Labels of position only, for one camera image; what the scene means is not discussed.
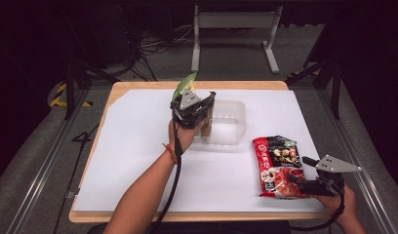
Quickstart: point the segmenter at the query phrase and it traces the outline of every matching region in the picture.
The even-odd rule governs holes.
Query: food package
[[[259,162],[259,196],[274,198],[303,198],[287,174],[304,179],[297,143],[282,136],[258,137],[253,140]]]

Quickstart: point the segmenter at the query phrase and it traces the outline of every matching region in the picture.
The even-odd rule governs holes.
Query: person
[[[178,128],[178,138],[183,152],[192,144],[194,136],[203,122],[194,129]],[[169,123],[169,146],[175,150],[173,121]],[[156,161],[127,189],[120,199],[111,220],[107,223],[104,234],[135,233],[142,234],[150,226],[157,213],[163,192],[175,166],[172,153],[164,148]],[[356,214],[355,194],[345,186],[345,209],[336,224],[344,234],[366,233]],[[339,196],[314,196],[332,215],[339,205]]]

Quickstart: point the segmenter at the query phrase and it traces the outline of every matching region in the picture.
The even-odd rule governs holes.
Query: bracelet
[[[162,143],[163,146],[171,153],[171,159],[174,161],[175,165],[178,164],[178,158],[175,155],[175,152],[172,150],[171,146],[169,144],[164,144]]]

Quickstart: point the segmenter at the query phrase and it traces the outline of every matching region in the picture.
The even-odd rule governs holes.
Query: white paper
[[[126,189],[163,152],[168,142],[174,90],[131,90],[107,110],[99,142],[73,211],[112,212]],[[182,155],[178,189],[169,212],[321,212],[315,199],[260,197],[256,137],[297,141],[300,156],[319,159],[292,91],[216,90],[217,98],[246,106],[246,132],[238,145],[193,144]],[[208,90],[196,90],[200,98]],[[312,167],[303,166],[314,179]],[[159,207],[167,202],[174,173]]]

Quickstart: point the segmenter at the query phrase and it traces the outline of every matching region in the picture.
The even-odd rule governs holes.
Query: plastic container
[[[198,135],[193,143],[238,144],[246,130],[245,104],[242,101],[216,99],[212,131],[209,136]]]

